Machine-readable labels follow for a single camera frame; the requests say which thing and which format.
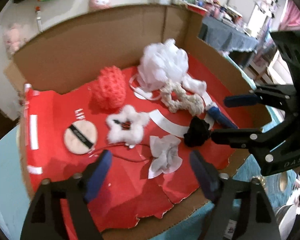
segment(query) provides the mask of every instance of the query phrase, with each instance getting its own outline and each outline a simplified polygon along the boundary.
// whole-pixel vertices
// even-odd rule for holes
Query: red sponge
[[[119,108],[126,98],[126,84],[122,71],[116,66],[105,67],[92,83],[93,98],[103,109]]]

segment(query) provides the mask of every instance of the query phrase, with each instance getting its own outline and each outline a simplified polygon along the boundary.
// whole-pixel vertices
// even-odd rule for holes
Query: torn cardboard edge
[[[231,93],[247,93],[250,86],[240,71],[197,37],[201,22],[199,14],[182,7],[162,5],[122,6],[81,15],[55,25],[29,41],[16,52],[14,63],[5,73],[18,90],[27,80],[36,90],[55,90],[64,94],[95,79],[105,66],[116,65],[123,69],[138,65],[146,45],[173,38],[178,47],[209,68]],[[255,127],[271,121],[263,105],[247,110]],[[32,198],[34,192],[27,171],[24,129],[24,119],[21,118],[20,163],[24,183]],[[222,172],[233,176],[248,155],[247,150],[236,150],[229,158],[229,166]],[[103,237],[152,238],[186,219],[206,202],[201,190],[197,190],[175,204],[162,219],[142,218],[134,228],[106,230]]]

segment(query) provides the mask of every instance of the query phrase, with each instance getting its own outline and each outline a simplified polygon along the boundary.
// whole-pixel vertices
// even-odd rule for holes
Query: red cord
[[[147,144],[137,144],[137,145],[142,145],[142,146],[147,146],[150,148],[149,145]],[[104,146],[104,147],[100,147],[98,149],[95,149],[89,156],[90,157],[98,157],[101,153],[99,154],[95,154],[94,152],[99,152],[99,151],[102,151],[102,150],[106,150],[106,149],[109,149],[109,148],[113,148],[113,147],[120,147],[120,146],[126,146],[124,143],[115,143],[115,144],[109,144],[107,146]],[[122,160],[125,160],[125,161],[128,161],[128,162],[133,162],[133,163],[141,163],[141,162],[145,162],[145,161],[149,161],[152,159],[152,157],[150,157],[149,159],[143,159],[143,160],[131,160],[131,159],[128,159],[128,158],[125,158],[125,157],[122,157],[122,156],[119,156],[119,155],[116,155],[116,154],[112,154],[114,157],[118,158],[118,159],[122,159]]]

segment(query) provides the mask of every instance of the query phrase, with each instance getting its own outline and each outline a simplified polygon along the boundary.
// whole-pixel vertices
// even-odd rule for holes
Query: black scrunchie
[[[190,122],[189,130],[183,135],[185,144],[188,147],[201,146],[211,136],[209,124],[205,120],[201,120],[195,116]]]

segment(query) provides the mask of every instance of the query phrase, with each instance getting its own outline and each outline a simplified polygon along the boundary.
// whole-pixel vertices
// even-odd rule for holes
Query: metal screw
[[[50,179],[43,179],[43,180],[41,181],[41,184],[42,184],[42,185],[48,185],[50,182],[51,182]]]
[[[219,174],[219,177],[220,177],[221,179],[229,179],[229,175],[228,175],[227,173],[220,173],[220,174]]]
[[[72,176],[74,179],[81,179],[82,178],[82,174],[81,173],[75,173]]]
[[[260,180],[258,180],[257,178],[252,178],[252,179],[251,179],[251,182],[252,182],[253,184],[256,184],[256,185],[259,185],[259,184],[260,184]]]
[[[270,162],[272,162],[272,161],[273,161],[273,155],[268,154],[268,155],[266,156],[266,162],[267,162],[267,163],[270,163]]]
[[[250,135],[250,139],[251,140],[255,140],[255,139],[257,139],[258,138],[258,135],[256,135],[255,133],[252,133],[251,135]]]

